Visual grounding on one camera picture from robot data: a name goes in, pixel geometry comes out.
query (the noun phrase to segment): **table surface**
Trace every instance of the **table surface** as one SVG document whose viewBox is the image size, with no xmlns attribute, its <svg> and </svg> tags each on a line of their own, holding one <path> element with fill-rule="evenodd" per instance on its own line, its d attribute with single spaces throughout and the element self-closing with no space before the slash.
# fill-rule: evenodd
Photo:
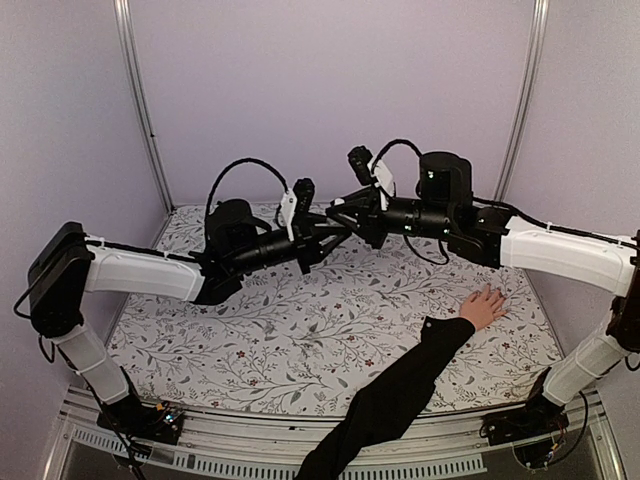
<svg viewBox="0 0 640 480">
<path fill-rule="evenodd" d="M 253 205 L 270 221 L 274 205 Z M 204 208 L 172 215 L 158 248 L 201 251 Z M 438 259 L 435 242 L 413 239 Z M 426 412 L 518 402 L 561 358 L 520 270 L 480 267 L 452 255 L 445 266 L 415 257 L 399 236 L 381 250 L 352 237 L 302 275 L 296 263 L 255 272 L 215 307 L 130 296 L 109 342 L 141 395 L 272 414 L 341 416 L 350 399 L 417 343 L 423 317 L 455 317 L 487 282 L 509 314 L 476 333 L 436 382 Z"/>
</svg>

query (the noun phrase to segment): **black sleeve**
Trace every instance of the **black sleeve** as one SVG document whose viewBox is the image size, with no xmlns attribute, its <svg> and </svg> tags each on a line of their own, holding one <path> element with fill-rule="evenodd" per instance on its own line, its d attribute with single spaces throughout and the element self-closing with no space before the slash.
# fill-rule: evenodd
<svg viewBox="0 0 640 480">
<path fill-rule="evenodd" d="M 468 320 L 425 320 L 421 342 L 351 401 L 345 419 L 307 455 L 297 480 L 334 480 L 360 449 L 395 440 L 427 406 L 434 382 L 475 333 Z"/>
</svg>

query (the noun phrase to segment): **metal pole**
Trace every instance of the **metal pole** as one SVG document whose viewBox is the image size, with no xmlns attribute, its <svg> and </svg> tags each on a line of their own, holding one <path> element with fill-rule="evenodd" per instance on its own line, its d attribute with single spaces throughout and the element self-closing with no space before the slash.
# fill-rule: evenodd
<svg viewBox="0 0 640 480">
<path fill-rule="evenodd" d="M 542 56 L 542 46 L 544 43 L 544 34 L 547 25 L 547 12 L 549 10 L 549 0 L 535 0 L 533 9 L 533 20 L 531 22 L 531 34 L 529 37 L 529 50 L 527 52 L 527 62 L 525 66 L 524 79 L 522 81 L 522 89 L 520 90 L 520 100 L 516 116 L 509 137 L 507 153 L 502 164 L 500 178 L 493 195 L 494 200 L 504 201 L 509 183 L 513 176 L 522 136 L 529 113 L 529 105 L 533 96 L 533 87 L 538 75 L 538 66 L 540 57 Z"/>
<path fill-rule="evenodd" d="M 142 76 L 140 74 L 140 65 L 138 64 L 138 56 L 136 45 L 133 38 L 133 26 L 131 23 L 131 12 L 129 10 L 128 0 L 114 0 L 116 10 L 116 22 L 118 24 L 118 34 L 120 35 L 120 44 L 122 46 L 122 54 L 124 63 L 129 77 L 129 84 L 133 94 L 133 101 L 138 114 L 138 121 L 142 130 L 147 157 L 151 165 L 153 179 L 158 188 L 162 205 L 167 212 L 171 213 L 174 209 L 173 199 L 169 191 L 167 177 L 164 173 L 162 161 L 160 160 L 160 152 L 156 143 L 155 134 L 151 125 L 151 117 L 147 107 L 147 101 L 142 87 Z"/>
</svg>

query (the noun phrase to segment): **black cable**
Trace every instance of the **black cable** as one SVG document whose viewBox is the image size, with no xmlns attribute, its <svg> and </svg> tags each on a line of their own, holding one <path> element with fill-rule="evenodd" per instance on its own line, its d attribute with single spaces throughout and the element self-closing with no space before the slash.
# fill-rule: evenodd
<svg viewBox="0 0 640 480">
<path fill-rule="evenodd" d="M 627 366 L 627 369 L 630 372 L 637 372 L 638 370 L 640 370 L 640 362 L 638 362 L 638 364 L 634 367 L 631 365 L 631 362 L 629 361 L 629 357 L 624 357 L 624 364 Z"/>
<path fill-rule="evenodd" d="M 280 212 L 282 211 L 282 204 L 278 204 L 278 208 L 276 208 L 276 215 L 273 218 L 274 223 L 276 224 L 276 226 L 278 228 L 283 228 L 282 224 L 280 223 Z"/>
<path fill-rule="evenodd" d="M 161 252 L 159 250 L 154 250 L 153 248 L 144 248 L 144 247 L 135 247 L 133 245 L 125 245 L 122 243 L 115 242 L 102 242 L 100 240 L 87 240 L 85 241 L 86 245 L 92 245 L 94 247 L 107 247 L 107 248 L 117 248 L 118 250 L 124 250 L 125 252 L 133 252 L 133 253 L 143 253 L 145 255 L 152 255 L 154 257 L 168 258 L 170 260 L 178 260 L 180 262 L 188 262 L 188 263 L 198 263 L 195 258 L 187 257 L 184 255 L 176 255 L 175 253 Z"/>
<path fill-rule="evenodd" d="M 587 426 L 589 425 L 589 402 L 587 401 L 587 397 L 585 397 L 584 393 L 582 392 L 578 392 L 578 393 L 580 394 L 580 396 L 582 397 L 582 401 L 584 402 L 584 422 L 582 423 L 582 428 L 580 429 L 578 438 L 576 439 L 576 442 L 571 446 L 569 451 L 567 451 L 567 453 L 564 454 L 564 456 L 557 458 L 555 460 L 551 460 L 551 462 L 547 464 L 547 467 L 550 467 L 552 465 L 557 465 L 560 462 L 564 462 L 567 459 L 567 457 L 571 455 L 576 448 L 578 448 L 578 445 L 580 445 L 580 441 L 582 440 L 582 437 L 584 437 L 584 434 L 587 431 Z"/>
<path fill-rule="evenodd" d="M 35 278 L 35 280 L 31 283 L 31 285 L 29 285 L 29 287 L 24 291 L 24 293 L 22 295 L 20 295 L 20 297 L 18 298 L 16 303 L 13 305 L 13 313 L 14 313 L 14 315 L 16 315 L 17 317 L 20 317 L 20 318 L 24 318 L 25 320 L 31 320 L 31 315 L 27 315 L 26 313 L 22 313 L 19 310 L 20 306 L 27 299 L 27 297 L 31 294 L 31 292 L 33 292 L 33 289 L 38 286 L 38 284 L 42 281 L 42 279 L 51 272 L 53 267 L 56 266 L 56 264 L 63 257 L 63 255 L 65 253 L 67 253 L 69 250 L 71 250 L 73 247 L 77 247 L 77 246 L 80 246 L 80 245 L 84 245 L 84 242 L 73 242 L 73 243 L 70 243 L 65 248 L 63 248 L 62 250 L 58 251 L 53 256 L 53 258 L 51 259 L 51 261 L 49 261 L 49 263 L 46 266 L 46 268 L 44 270 L 42 270 L 42 272 L 40 272 L 40 275 L 38 275 Z"/>
<path fill-rule="evenodd" d="M 446 265 L 451 260 L 449 258 L 449 255 L 447 254 L 447 251 L 444 249 L 444 245 L 442 244 L 442 240 L 438 240 L 438 247 L 440 248 L 440 254 L 444 257 L 444 261 L 443 262 L 436 262 L 434 260 L 431 260 L 430 258 L 422 256 L 420 254 L 420 252 L 418 252 L 418 250 L 416 250 L 416 248 L 413 245 L 411 245 L 411 242 L 409 242 L 409 237 L 407 237 L 406 235 L 403 235 L 402 237 L 404 238 L 404 243 L 407 245 L 407 247 L 409 247 L 409 250 L 411 250 L 411 252 L 416 257 L 424 260 L 425 262 L 429 262 L 432 265 L 442 266 L 442 265 Z"/>
<path fill-rule="evenodd" d="M 610 238 L 610 237 L 605 237 L 604 235 L 598 235 L 597 233 L 593 233 L 593 232 L 587 232 L 586 230 L 579 230 L 577 228 L 569 228 L 569 227 L 563 227 L 561 225 L 547 225 L 544 222 L 541 222 L 540 220 L 536 220 L 535 218 L 533 218 L 530 215 L 527 215 L 526 213 L 524 213 L 522 210 L 514 207 L 513 205 L 509 204 L 509 203 L 505 203 L 505 202 L 499 202 L 497 200 L 485 200 L 483 198 L 478 198 L 478 197 L 473 197 L 473 200 L 478 202 L 478 203 L 482 203 L 484 205 L 490 205 L 493 207 L 500 207 L 503 208 L 505 210 L 508 210 L 509 212 L 513 213 L 514 215 L 518 215 L 519 217 L 522 217 L 524 220 L 526 220 L 529 223 L 532 223 L 533 225 L 537 226 L 537 227 L 541 227 L 541 228 L 548 228 L 551 231 L 554 232 L 560 232 L 560 233 L 566 233 L 568 235 L 576 235 L 578 237 L 585 237 L 585 238 L 593 238 L 595 240 L 600 240 L 606 243 L 610 243 L 612 245 L 621 245 L 623 247 L 628 247 L 628 248 L 632 248 L 636 251 L 640 251 L 640 249 L 638 248 L 637 245 L 634 245 L 632 243 L 629 242 L 621 242 L 618 241 L 615 238 Z"/>
<path fill-rule="evenodd" d="M 47 353 L 44 349 L 44 345 L 42 344 L 42 335 L 38 337 L 38 346 L 40 347 L 42 356 L 47 360 L 47 362 L 53 363 L 56 361 L 56 345 L 53 342 L 51 342 L 51 353 Z"/>
<path fill-rule="evenodd" d="M 267 162 L 265 162 L 264 160 L 259 160 L 257 158 L 241 158 L 240 160 L 236 160 L 235 162 L 232 162 L 229 165 L 227 165 L 224 168 L 224 170 L 220 172 L 220 175 L 218 175 L 218 178 L 216 178 L 216 181 L 213 183 L 213 186 L 211 187 L 211 192 L 209 192 L 209 197 L 207 198 L 207 206 L 204 211 L 205 216 L 209 215 L 210 213 L 211 204 L 213 203 L 213 196 L 215 195 L 216 190 L 218 189 L 218 186 L 220 185 L 220 182 L 222 181 L 222 179 L 232 169 L 244 163 L 253 163 L 255 165 L 260 165 L 261 167 L 266 168 L 271 173 L 273 173 L 276 176 L 276 178 L 280 181 L 280 183 L 282 184 L 282 188 L 284 188 L 284 191 L 286 192 L 288 190 L 287 181 L 284 179 L 284 177 L 280 174 L 278 170 L 276 170 L 274 167 L 269 165 Z"/>
<path fill-rule="evenodd" d="M 371 164 L 371 173 L 374 172 L 376 165 L 378 165 L 378 162 L 382 160 L 382 157 L 384 157 L 387 154 L 387 152 L 396 145 L 406 145 L 407 147 L 411 148 L 411 150 L 413 150 L 413 152 L 418 156 L 418 158 L 422 156 L 422 152 L 418 147 L 415 146 L 413 142 L 411 142 L 410 140 L 406 140 L 404 138 L 396 138 L 395 140 L 391 140 L 389 143 L 387 143 L 384 147 L 382 147 L 382 150 L 378 152 L 378 155 L 376 155 L 376 158 L 373 160 L 373 163 Z"/>
<path fill-rule="evenodd" d="M 107 423 L 111 427 L 111 430 L 113 430 L 113 433 L 116 434 L 116 437 L 118 437 L 118 440 L 120 440 L 120 443 L 122 443 L 122 445 L 124 446 L 124 449 L 127 452 L 127 456 L 129 457 L 129 462 L 130 462 L 129 469 L 131 470 L 131 473 L 133 474 L 134 477 L 136 477 L 137 480 L 146 480 L 146 477 L 142 473 L 142 470 L 140 470 L 141 463 L 136 460 L 131 444 L 128 444 L 124 440 L 120 431 L 117 428 L 115 428 L 115 425 L 113 424 L 113 422 L 111 421 L 111 418 L 109 418 L 109 415 L 107 414 L 107 412 L 103 407 L 102 400 L 100 400 L 100 398 L 98 397 L 98 394 L 93 389 L 93 387 L 89 384 L 87 384 L 87 387 L 89 388 L 89 391 L 93 394 L 93 398 L 95 398 L 96 402 L 98 403 L 98 407 L 100 408 L 100 411 L 102 412 L 102 415 L 104 416 L 104 418 L 106 418 Z"/>
</svg>

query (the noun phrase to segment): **human hand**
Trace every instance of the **human hand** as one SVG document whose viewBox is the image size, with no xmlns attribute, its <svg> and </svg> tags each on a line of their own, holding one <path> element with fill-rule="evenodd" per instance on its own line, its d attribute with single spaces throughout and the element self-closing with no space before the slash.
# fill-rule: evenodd
<svg viewBox="0 0 640 480">
<path fill-rule="evenodd" d="M 499 288 L 491 291 L 491 285 L 487 284 L 482 292 L 474 292 L 464 301 L 460 306 L 460 317 L 469 320 L 477 332 L 508 313 L 502 310 L 506 300 Z"/>
</svg>

